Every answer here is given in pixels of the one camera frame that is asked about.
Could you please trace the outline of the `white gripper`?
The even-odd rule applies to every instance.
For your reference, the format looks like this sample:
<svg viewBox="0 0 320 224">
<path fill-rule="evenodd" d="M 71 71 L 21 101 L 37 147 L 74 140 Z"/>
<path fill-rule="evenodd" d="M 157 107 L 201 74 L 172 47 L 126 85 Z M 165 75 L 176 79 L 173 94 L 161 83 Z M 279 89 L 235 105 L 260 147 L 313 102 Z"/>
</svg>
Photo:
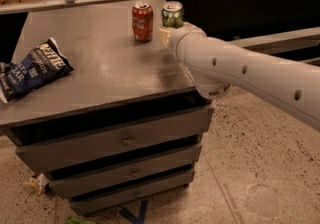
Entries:
<svg viewBox="0 0 320 224">
<path fill-rule="evenodd" d="M 186 36 L 206 37 L 206 33 L 202 29 L 190 23 L 185 23 L 181 28 L 173 31 L 169 27 L 159 27 L 158 32 L 160 41 L 165 47 L 169 48 L 174 56 L 178 55 L 178 44 Z"/>
</svg>

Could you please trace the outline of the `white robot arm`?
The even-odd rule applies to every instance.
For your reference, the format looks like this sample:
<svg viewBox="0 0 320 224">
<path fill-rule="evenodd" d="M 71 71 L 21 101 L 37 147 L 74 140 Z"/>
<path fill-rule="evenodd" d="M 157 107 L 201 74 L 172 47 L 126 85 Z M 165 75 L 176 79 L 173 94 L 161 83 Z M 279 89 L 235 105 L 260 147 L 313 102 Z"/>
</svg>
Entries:
<svg viewBox="0 0 320 224">
<path fill-rule="evenodd" d="M 319 67 L 244 49 L 190 23 L 158 31 L 202 97 L 219 98 L 235 85 L 320 130 Z"/>
</svg>

